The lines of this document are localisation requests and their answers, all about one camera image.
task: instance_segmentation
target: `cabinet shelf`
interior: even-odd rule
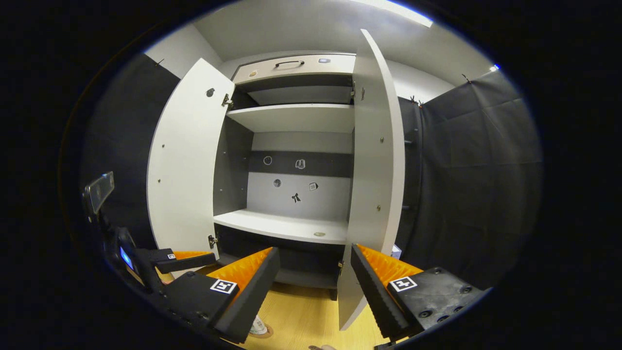
[[[214,222],[254,234],[323,244],[345,244],[348,231],[347,221],[301,219],[248,209],[214,216]]]
[[[332,103],[299,103],[245,108],[230,111],[229,118],[255,133],[309,131],[351,133],[354,106]]]

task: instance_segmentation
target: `drawer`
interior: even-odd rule
[[[267,78],[294,75],[352,75],[355,55],[300,55],[264,60],[242,65],[233,77],[233,83],[241,85]]]

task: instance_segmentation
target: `drawer handle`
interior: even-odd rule
[[[287,61],[287,62],[277,63],[277,64],[275,64],[274,66],[275,66],[275,67],[278,67],[279,65],[282,65],[282,64],[286,64],[286,63],[296,63],[296,62],[300,63],[300,65],[305,64],[305,61]]]

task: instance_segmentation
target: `orange ridged pad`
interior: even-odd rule
[[[188,259],[193,257],[198,257],[200,255],[205,254],[213,254],[212,252],[173,252],[175,254],[175,258],[177,260]]]
[[[214,272],[208,273],[207,277],[218,278],[220,280],[231,281],[238,284],[239,292],[230,303],[230,305],[233,305],[271,250],[272,247],[256,252],[255,254],[251,254],[225,267],[221,267]]]
[[[423,272],[420,268],[416,268],[394,257],[382,254],[377,250],[364,247],[360,244],[356,246],[361,250],[371,268],[374,269],[376,276],[378,276],[385,289],[390,281]]]

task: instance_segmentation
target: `white wall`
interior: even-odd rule
[[[425,103],[455,87],[440,78],[401,63],[387,60],[387,65],[399,97],[410,99],[415,96],[415,101],[421,100]]]
[[[334,54],[335,51],[324,50],[296,50],[296,51],[278,51],[259,54],[253,56],[242,57],[239,59],[229,60],[220,64],[217,68],[226,77],[233,78],[233,74],[239,65],[247,64],[258,60],[266,60],[286,55],[304,55],[304,54]],[[393,76],[395,90],[399,97],[410,99],[415,96],[415,101],[420,100],[425,103],[436,96],[439,96],[455,86],[437,78],[431,74],[425,73],[419,69],[387,60],[389,71]]]
[[[155,62],[164,59],[160,65],[178,78],[183,78],[199,58],[203,58],[214,67],[223,63],[193,24],[160,40],[145,51],[145,54]]]

